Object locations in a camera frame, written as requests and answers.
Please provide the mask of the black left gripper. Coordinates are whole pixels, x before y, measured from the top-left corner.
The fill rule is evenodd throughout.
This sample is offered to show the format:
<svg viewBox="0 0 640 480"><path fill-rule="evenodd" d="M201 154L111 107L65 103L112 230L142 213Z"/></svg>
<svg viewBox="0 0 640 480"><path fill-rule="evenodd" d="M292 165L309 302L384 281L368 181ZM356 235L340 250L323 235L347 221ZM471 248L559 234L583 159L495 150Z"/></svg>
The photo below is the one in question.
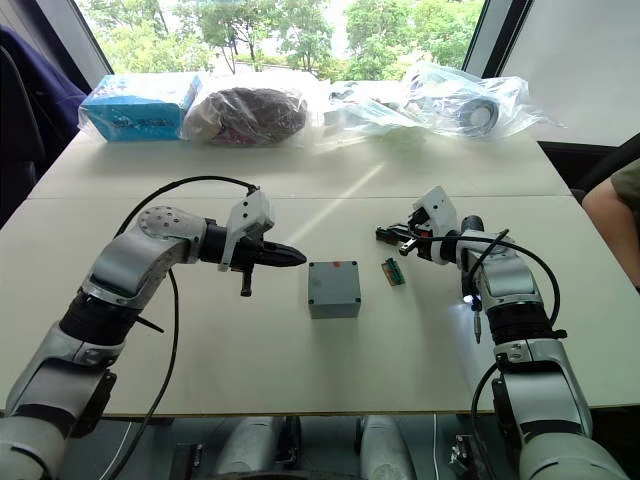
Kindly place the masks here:
<svg viewBox="0 0 640 480"><path fill-rule="evenodd" d="M262 264L270 267L295 267L307 262L306 256L298 249L277 242L264 241L262 235L257 238L243 237L235 245L230 268L242 275L240 295L252 295L252 275L254 266L262 255Z"/></svg>

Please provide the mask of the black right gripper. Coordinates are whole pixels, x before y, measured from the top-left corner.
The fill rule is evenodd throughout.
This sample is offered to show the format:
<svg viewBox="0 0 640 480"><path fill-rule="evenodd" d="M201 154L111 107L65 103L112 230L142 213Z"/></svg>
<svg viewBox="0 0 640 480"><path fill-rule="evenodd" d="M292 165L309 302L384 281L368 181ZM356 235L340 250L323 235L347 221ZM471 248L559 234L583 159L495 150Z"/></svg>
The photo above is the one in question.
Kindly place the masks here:
<svg viewBox="0 0 640 480"><path fill-rule="evenodd" d="M411 213L408 227L403 224L393 224L387 227L378 226L375 230L377 241L389 245L401 244L398 249L401 256L408 256L417 248L418 256L429 261L434 260L433 241L431 240L433 236L434 227L431 223L431 216L424 207L418 207Z"/></svg>

